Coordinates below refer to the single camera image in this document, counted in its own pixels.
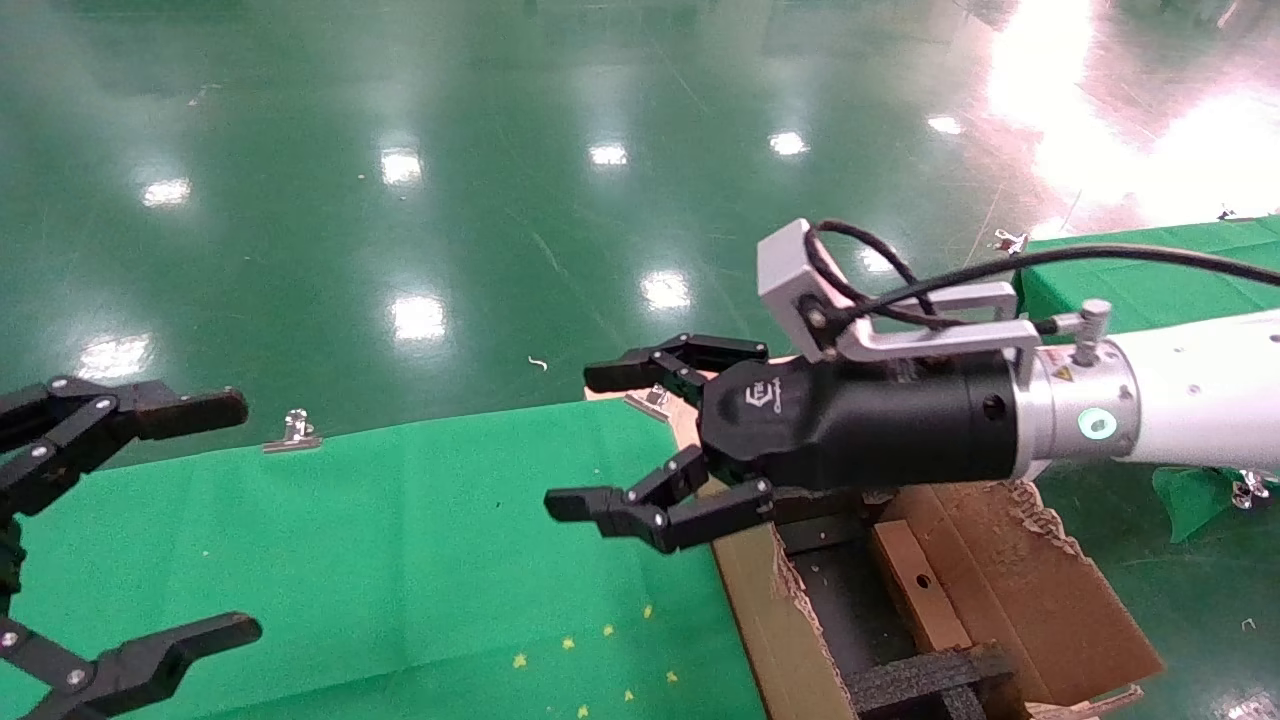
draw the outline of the cardboard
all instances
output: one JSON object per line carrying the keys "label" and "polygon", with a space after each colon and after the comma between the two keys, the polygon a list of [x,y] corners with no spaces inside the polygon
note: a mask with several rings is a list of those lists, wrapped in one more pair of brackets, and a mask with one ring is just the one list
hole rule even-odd
{"label": "cardboard", "polygon": [[891,578],[897,612],[911,626],[915,647],[937,652],[973,646],[906,520],[877,523],[872,547],[881,573]]}
{"label": "cardboard", "polygon": [[904,488],[884,519],[908,521],[973,642],[1016,665],[1025,701],[1071,706],[1164,670],[1034,484]]}
{"label": "cardboard", "polygon": [[[618,395],[586,392],[588,400]],[[696,445],[696,411],[676,397],[666,409],[677,446]],[[703,493],[723,487],[713,482]],[[973,644],[1000,643],[1024,701],[1079,706],[1064,717],[1103,711],[1140,698],[1140,691],[1082,703],[1164,669],[1029,482],[904,488],[883,520],[908,523],[964,632]],[[721,538],[713,550],[769,716],[856,720],[804,584],[772,527]]]}

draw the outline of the black cylindrical housing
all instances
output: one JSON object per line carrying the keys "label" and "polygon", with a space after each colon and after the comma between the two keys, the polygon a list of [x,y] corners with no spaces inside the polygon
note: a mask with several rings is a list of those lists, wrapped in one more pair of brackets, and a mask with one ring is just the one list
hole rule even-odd
{"label": "black cylindrical housing", "polygon": [[998,352],[741,363],[707,386],[699,424],[713,464],[813,489],[1006,479],[1018,452]]}

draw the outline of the green fabric sheet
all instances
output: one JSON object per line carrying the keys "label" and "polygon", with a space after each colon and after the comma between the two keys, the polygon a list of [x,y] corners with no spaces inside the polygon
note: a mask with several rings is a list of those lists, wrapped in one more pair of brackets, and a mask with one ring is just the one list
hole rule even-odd
{"label": "green fabric sheet", "polygon": [[[1091,242],[1180,247],[1280,269],[1280,217],[1036,242],[1029,251]],[[1020,272],[1014,282],[1023,310],[1034,319],[1078,310],[1089,297],[1110,300],[1115,306],[1110,324],[1114,333],[1280,307],[1280,288],[1132,260],[1041,265]],[[1174,542],[1187,539],[1231,507],[1230,480],[1212,469],[1165,469],[1157,471],[1152,482],[1169,511]]]}
{"label": "green fabric sheet", "polygon": [[[541,507],[672,451],[611,401],[97,473],[26,521],[13,615],[88,656],[230,610],[262,623],[140,719],[764,717],[709,548],[662,556]],[[0,666],[0,719],[41,694]]]}

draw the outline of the metal binder clip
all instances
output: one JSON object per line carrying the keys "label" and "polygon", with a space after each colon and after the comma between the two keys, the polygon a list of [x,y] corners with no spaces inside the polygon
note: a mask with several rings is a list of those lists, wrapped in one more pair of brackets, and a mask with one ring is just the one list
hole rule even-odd
{"label": "metal binder clip", "polygon": [[307,411],[298,407],[289,410],[284,416],[284,439],[269,442],[262,446],[262,452],[274,455],[276,452],[293,452],[294,450],[312,450],[320,447],[323,437],[315,434],[316,429],[307,421]]}
{"label": "metal binder clip", "polygon": [[1240,510],[1253,507],[1253,500],[1267,500],[1271,491],[1267,486],[1280,482],[1271,473],[1262,470],[1240,470],[1240,479],[1231,483],[1231,503]]}
{"label": "metal binder clip", "polygon": [[622,398],[622,401],[627,405],[635,407],[654,420],[658,420],[659,423],[671,420],[671,414],[666,410],[668,400],[671,400],[671,393],[667,392],[667,388],[660,384],[655,384],[644,391],[644,395],[639,392],[628,392]]}

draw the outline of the silver bracket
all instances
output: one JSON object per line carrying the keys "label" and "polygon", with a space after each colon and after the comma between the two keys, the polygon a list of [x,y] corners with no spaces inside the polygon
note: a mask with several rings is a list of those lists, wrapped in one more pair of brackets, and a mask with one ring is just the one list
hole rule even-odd
{"label": "silver bracket", "polygon": [[623,402],[653,418],[654,420],[658,420],[659,423],[671,420],[671,413],[667,413],[667,401],[669,400],[671,393],[667,392],[667,388],[660,384],[655,384],[644,391],[644,395],[639,392],[628,392],[622,397]]}
{"label": "silver bracket", "polygon": [[276,452],[314,450],[324,442],[324,438],[316,436],[315,432],[316,429],[307,421],[306,410],[301,407],[289,410],[284,416],[284,439],[262,445],[262,452],[275,455]]}
{"label": "silver bracket", "polygon": [[[991,307],[996,318],[991,323],[892,333],[877,332],[870,318],[859,318],[836,338],[836,350],[858,363],[1002,350],[1012,355],[1010,360],[1018,386],[1027,388],[1030,384],[1032,359],[1041,336],[1029,320],[1014,319],[1018,293],[1011,284],[995,282],[956,286],[931,292],[929,300],[940,313]],[[896,302],[893,307],[919,313],[920,305],[911,299]]]}
{"label": "silver bracket", "polygon": [[[852,302],[837,293],[809,265],[804,251],[808,229],[809,223],[797,219],[760,241],[756,246],[756,283],[769,313],[796,348],[810,361],[820,363],[824,359],[823,348],[814,342],[796,302],[806,295],[823,297],[833,307],[849,307]],[[832,261],[822,243],[818,243],[818,252],[838,274],[838,264]],[[940,311],[989,307],[995,311],[995,322],[938,331],[878,333],[870,318],[860,318],[836,338],[836,350],[860,363],[998,350],[1010,355],[1018,386],[1030,386],[1034,351],[1041,337],[1030,322],[1015,319],[1018,293],[1011,284],[992,282],[943,288],[931,292],[929,300]],[[914,299],[893,306],[919,311],[919,302]]]}

